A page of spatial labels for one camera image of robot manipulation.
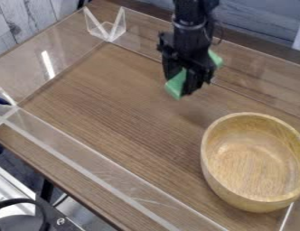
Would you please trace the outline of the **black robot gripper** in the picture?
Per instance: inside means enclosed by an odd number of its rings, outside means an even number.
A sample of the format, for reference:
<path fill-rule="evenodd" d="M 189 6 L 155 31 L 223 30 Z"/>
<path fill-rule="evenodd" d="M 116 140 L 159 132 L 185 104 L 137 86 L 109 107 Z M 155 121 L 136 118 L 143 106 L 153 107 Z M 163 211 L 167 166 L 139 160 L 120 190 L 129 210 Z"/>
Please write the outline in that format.
<path fill-rule="evenodd" d="M 213 76 L 213 69 L 183 69 L 181 60 L 176 53 L 167 52 L 173 50 L 184 57 L 199 51 L 209 49 L 212 42 L 213 22 L 180 22 L 172 21 L 172 30 L 157 33 L 156 50 L 160 52 L 161 66 L 165 80 L 183 72 L 183 83 L 180 94 L 188 96 L 197 90 L 203 83 L 208 84 Z"/>

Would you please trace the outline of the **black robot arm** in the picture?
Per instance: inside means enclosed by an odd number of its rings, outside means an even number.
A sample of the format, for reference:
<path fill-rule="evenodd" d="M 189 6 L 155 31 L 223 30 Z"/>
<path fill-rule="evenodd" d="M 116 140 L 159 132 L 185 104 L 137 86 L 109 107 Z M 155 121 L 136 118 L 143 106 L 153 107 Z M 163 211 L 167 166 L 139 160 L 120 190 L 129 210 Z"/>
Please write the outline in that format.
<path fill-rule="evenodd" d="M 171 32 L 157 34 L 164 89 L 180 99 L 208 84 L 222 58 L 209 50 L 217 0 L 172 0 Z"/>

